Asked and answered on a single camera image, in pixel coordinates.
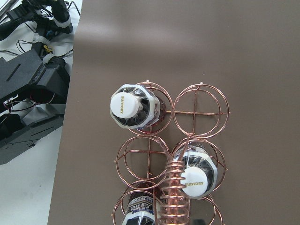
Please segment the black device on side table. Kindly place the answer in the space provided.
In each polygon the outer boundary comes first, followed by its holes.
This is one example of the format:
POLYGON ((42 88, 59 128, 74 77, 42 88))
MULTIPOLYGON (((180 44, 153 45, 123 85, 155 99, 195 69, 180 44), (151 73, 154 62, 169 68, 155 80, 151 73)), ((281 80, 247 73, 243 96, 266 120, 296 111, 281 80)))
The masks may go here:
POLYGON ((64 120, 70 75, 64 55, 51 40, 73 31, 64 0, 23 0, 6 12, 0 25, 5 40, 21 24, 35 22, 31 49, 11 60, 0 60, 0 162, 6 164, 35 146, 64 120))

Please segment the tea bottle white cap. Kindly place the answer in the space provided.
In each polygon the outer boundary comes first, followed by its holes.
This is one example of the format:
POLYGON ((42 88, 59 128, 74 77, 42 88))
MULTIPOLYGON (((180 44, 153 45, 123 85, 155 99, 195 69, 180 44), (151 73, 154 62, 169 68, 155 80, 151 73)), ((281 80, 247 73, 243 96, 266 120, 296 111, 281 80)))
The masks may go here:
POLYGON ((164 119, 165 103, 143 85, 124 84, 110 101, 110 115, 121 127, 142 129, 164 119))

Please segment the copper wire bottle basket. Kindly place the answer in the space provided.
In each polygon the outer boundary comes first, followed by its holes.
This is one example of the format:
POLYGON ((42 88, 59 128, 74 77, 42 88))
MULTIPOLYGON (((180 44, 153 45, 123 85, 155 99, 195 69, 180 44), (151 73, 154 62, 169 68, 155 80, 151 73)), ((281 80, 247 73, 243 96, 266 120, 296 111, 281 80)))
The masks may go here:
MULTIPOLYGON (((154 126, 142 129, 126 128, 134 133, 134 136, 125 141, 120 147, 115 163, 118 164, 120 161, 126 162, 127 156, 131 153, 140 153, 146 154, 147 166, 151 166, 153 163, 151 159, 151 155, 153 154, 164 155, 166 164, 164 170, 158 175, 153 175, 150 171, 147 171, 144 177, 140 177, 135 172, 131 172, 131 175, 135 177, 135 181, 126 182, 126 189, 114 207, 121 209, 123 216, 125 216, 130 195, 141 190, 153 195, 155 225, 203 225, 205 223, 203 219, 191 218, 191 201, 193 199, 189 198, 182 191, 186 187, 180 183, 181 180, 184 180, 181 176, 184 172, 184 163, 182 161, 184 152, 181 153, 178 161, 174 161, 173 156, 175 151, 180 147, 184 146, 184 150, 186 150, 190 142, 200 142, 217 167, 217 182, 213 191, 220 187, 224 181, 227 167, 222 151, 210 142, 210 138, 219 134, 228 122, 230 115, 228 100, 220 89, 204 83, 186 87, 175 100, 172 100, 169 93, 159 84, 150 81, 136 84, 150 89, 165 103, 165 117, 154 126), (176 107, 179 101, 188 93, 191 93, 195 97, 192 102, 193 110, 190 112, 185 110, 178 111, 176 107), (213 113, 213 116, 217 118, 215 125, 209 131, 203 133, 197 133, 195 125, 192 125, 191 131, 187 131, 177 122, 178 115, 189 115, 193 118, 200 115, 200 112, 197 111, 198 99, 196 98, 199 93, 206 93, 217 104, 217 112, 213 113), (166 142, 159 137, 159 133, 165 130, 171 121, 176 122, 176 127, 185 135, 173 149, 170 149, 166 142)), ((223 224, 223 215, 211 195, 212 192, 200 199, 194 200, 206 201, 213 207, 213 215, 209 221, 210 224, 213 224, 216 220, 219 220, 223 224)))

